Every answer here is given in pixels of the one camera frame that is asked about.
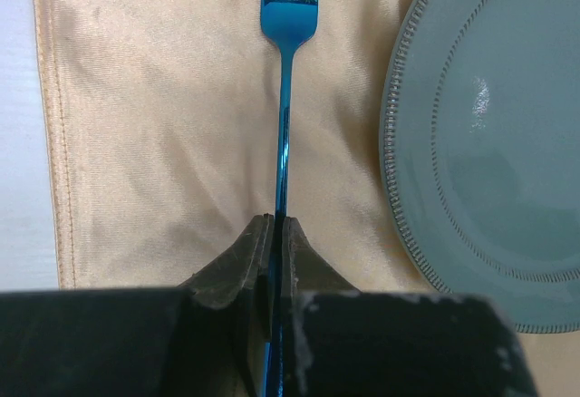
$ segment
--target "fork handle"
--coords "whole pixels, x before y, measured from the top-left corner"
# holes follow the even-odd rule
[[[280,84],[280,117],[278,119],[278,162],[275,183],[275,215],[284,218],[288,201],[288,151],[290,147],[290,95],[292,94],[292,61],[295,51],[282,50]]]

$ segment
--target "fabric hem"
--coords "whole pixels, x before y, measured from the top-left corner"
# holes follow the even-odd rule
[[[53,198],[56,261],[60,288],[76,287],[68,146],[61,82],[54,50],[53,0],[34,0],[36,51]]]

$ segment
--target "metallic blue fork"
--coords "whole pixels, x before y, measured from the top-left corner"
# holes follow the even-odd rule
[[[266,374],[263,389],[267,397],[282,397],[283,356],[280,325],[282,279],[281,229],[288,196],[288,150],[290,143],[290,94],[292,61],[300,45],[310,39],[318,23],[318,0],[262,0],[261,25],[264,34],[277,45],[282,58],[278,157],[275,184],[275,239],[268,264],[272,295],[272,342],[266,346]]]
[[[318,0],[262,0],[262,31],[277,45],[282,57],[278,166],[275,189],[276,215],[285,215],[286,213],[292,61],[300,45],[314,35],[317,21]]]

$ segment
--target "napkin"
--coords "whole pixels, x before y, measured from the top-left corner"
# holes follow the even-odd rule
[[[175,285],[273,212],[280,60],[260,0],[34,0],[62,288]],[[295,57],[288,214],[362,290],[427,291],[379,171],[382,87],[411,0],[320,0]],[[580,335],[523,335],[545,396]]]

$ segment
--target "ceramic plate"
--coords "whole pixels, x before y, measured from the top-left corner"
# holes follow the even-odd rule
[[[522,332],[580,327],[580,0],[415,0],[382,106],[403,244]]]

